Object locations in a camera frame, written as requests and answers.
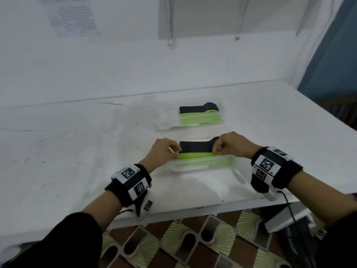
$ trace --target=qr code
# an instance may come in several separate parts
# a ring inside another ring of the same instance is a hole
[[[148,200],[144,206],[144,210],[149,211],[151,205],[152,205],[152,201]]]
[[[280,149],[275,149],[274,152],[278,153],[280,156],[283,156],[283,157],[287,155],[285,152],[282,152]]]
[[[269,171],[274,166],[274,163],[272,161],[269,161],[267,158],[264,158],[264,160],[260,163],[259,166],[262,169]]]
[[[122,172],[122,175],[124,178],[129,179],[135,174],[135,171],[132,170],[131,168],[127,168],[124,172]]]
[[[142,182],[140,182],[137,185],[135,185],[134,191],[135,191],[136,195],[140,195],[142,192],[145,191],[145,187],[142,184]]]
[[[261,180],[265,180],[266,178],[266,173],[264,173],[263,171],[261,171],[260,169],[257,169],[257,172],[255,173],[255,175],[260,178]]]

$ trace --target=paper sheet on wall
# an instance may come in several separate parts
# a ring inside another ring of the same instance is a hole
[[[57,37],[99,36],[89,0],[39,0]]]

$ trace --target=metal bracket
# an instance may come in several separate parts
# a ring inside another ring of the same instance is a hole
[[[239,10],[238,10],[238,27],[237,27],[237,32],[236,35],[234,36],[235,40],[239,39],[239,34],[242,32],[243,29],[243,24],[244,24],[244,18],[247,13],[247,8],[248,8],[249,0],[239,0]]]
[[[309,0],[309,2],[307,3],[307,6],[305,8],[304,14],[302,15],[300,24],[297,27],[296,35],[298,35],[300,33],[300,31],[304,28],[304,26],[307,22],[307,19],[310,17],[311,12],[313,11],[317,1],[318,0]]]
[[[168,44],[173,44],[173,0],[166,0],[166,20],[168,30]]]

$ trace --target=tabletop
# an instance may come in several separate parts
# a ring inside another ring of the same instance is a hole
[[[286,151],[344,193],[357,192],[357,132],[281,80],[0,108],[0,239],[24,242],[46,235],[103,192],[110,175],[145,155],[143,136],[156,135],[159,102],[207,95],[224,105],[225,127]],[[245,160],[242,174],[249,179]],[[180,218],[274,204],[227,169],[153,175],[152,183],[159,200],[151,208],[154,221],[170,219],[173,211]],[[112,227],[138,224],[122,217]]]

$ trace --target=blue curtain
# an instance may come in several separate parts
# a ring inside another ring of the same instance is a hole
[[[312,100],[357,94],[357,0],[344,0],[298,90]]]

